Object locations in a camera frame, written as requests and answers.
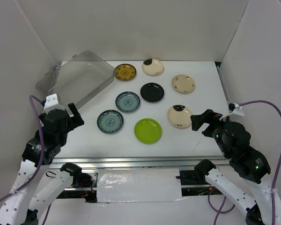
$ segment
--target black plate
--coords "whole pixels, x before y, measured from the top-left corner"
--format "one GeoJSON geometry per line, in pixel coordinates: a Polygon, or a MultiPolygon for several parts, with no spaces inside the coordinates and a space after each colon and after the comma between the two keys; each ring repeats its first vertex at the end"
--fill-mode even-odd
{"type": "Polygon", "coordinates": [[[164,96],[164,90],[157,83],[146,83],[142,86],[140,95],[147,102],[159,102],[164,96]]]}

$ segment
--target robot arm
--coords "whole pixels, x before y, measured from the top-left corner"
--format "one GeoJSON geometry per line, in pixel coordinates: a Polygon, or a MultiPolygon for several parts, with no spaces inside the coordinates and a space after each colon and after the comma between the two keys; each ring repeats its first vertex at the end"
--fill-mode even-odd
{"type": "Polygon", "coordinates": [[[72,164],[74,168],[64,168],[59,173],[59,177],[55,177],[43,191],[35,195],[42,176],[49,169],[54,157],[60,152],[60,148],[66,144],[67,134],[84,124],[75,105],[72,103],[68,106],[73,113],[72,117],[58,102],[56,94],[46,98],[44,113],[39,115],[44,124],[42,127],[44,137],[42,164],[34,179],[18,190],[35,173],[41,158],[40,135],[37,131],[34,138],[26,144],[22,154],[21,168],[9,194],[11,196],[0,209],[0,225],[20,225],[31,222],[34,224],[36,218],[40,218],[59,193],[75,181],[77,173],[81,173],[81,168],[72,164]]]}
{"type": "MultiPolygon", "coordinates": [[[[231,111],[235,110],[233,104],[229,105],[231,111]]],[[[242,109],[237,107],[237,117],[242,116],[242,109]]],[[[206,182],[214,185],[225,194],[246,215],[248,225],[271,225],[271,185],[273,178],[271,168],[265,156],[250,146],[251,135],[243,125],[231,122],[228,117],[208,109],[201,115],[192,115],[192,129],[198,131],[207,123],[209,126],[202,132],[204,136],[212,137],[216,141],[225,158],[230,159],[230,166],[248,184],[254,195],[256,203],[253,204],[252,197],[244,193],[229,182],[215,165],[203,165],[204,160],[195,167],[197,173],[204,177],[206,182]]],[[[281,225],[281,200],[275,192],[276,225],[281,225]]]]}

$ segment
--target white table surface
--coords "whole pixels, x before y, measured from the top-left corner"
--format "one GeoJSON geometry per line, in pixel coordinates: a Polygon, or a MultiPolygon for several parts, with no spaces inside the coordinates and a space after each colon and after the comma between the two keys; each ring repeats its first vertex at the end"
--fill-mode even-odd
{"type": "MultiPolygon", "coordinates": [[[[222,195],[211,196],[219,208],[222,195]]],[[[223,210],[232,206],[226,200],[223,210]]],[[[177,202],[85,203],[84,199],[57,199],[45,225],[212,225],[216,212],[207,196],[189,196],[177,202]]],[[[245,225],[245,218],[235,208],[218,217],[217,225],[245,225]]]]}
{"type": "Polygon", "coordinates": [[[185,105],[194,114],[206,109],[227,113],[228,106],[214,62],[164,61],[164,72],[158,76],[146,75],[141,61],[111,61],[116,67],[122,63],[135,66],[137,75],[128,82],[115,78],[114,82],[91,99],[79,111],[85,125],[68,134],[67,144],[58,154],[59,158],[108,158],[108,157],[179,157],[179,156],[221,156],[215,141],[204,137],[201,130],[191,127],[173,127],[167,119],[167,112],[173,105],[185,105]],[[189,75],[196,83],[190,94],[181,94],[172,88],[171,80],[178,74],[189,75]],[[162,101],[148,103],[141,98],[141,87],[149,82],[160,84],[165,91],[162,101]],[[124,125],[113,135],[101,132],[96,124],[99,114],[105,110],[118,110],[115,99],[121,92],[132,91],[140,96],[139,109],[131,114],[122,112],[124,125]],[[152,118],[163,129],[161,139],[151,145],[139,142],[133,132],[135,124],[143,118],[152,118]]]}

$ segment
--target lime green plate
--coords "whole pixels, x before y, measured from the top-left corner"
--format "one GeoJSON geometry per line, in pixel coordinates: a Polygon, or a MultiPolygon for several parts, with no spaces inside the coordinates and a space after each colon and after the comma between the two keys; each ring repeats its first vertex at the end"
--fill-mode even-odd
{"type": "Polygon", "coordinates": [[[156,120],[146,118],[136,123],[134,133],[140,142],[153,144],[161,137],[162,129],[156,120]]]}

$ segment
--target gold patterned plate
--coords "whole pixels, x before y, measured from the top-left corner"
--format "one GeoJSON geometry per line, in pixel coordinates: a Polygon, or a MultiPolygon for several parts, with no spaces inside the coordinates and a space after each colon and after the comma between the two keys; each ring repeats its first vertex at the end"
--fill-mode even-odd
{"type": "Polygon", "coordinates": [[[172,86],[176,91],[188,94],[195,89],[196,84],[195,81],[187,75],[177,75],[172,80],[172,86]]]}
{"type": "Polygon", "coordinates": [[[121,64],[116,67],[116,78],[121,81],[129,81],[136,75],[136,69],[130,64],[121,64]]]}

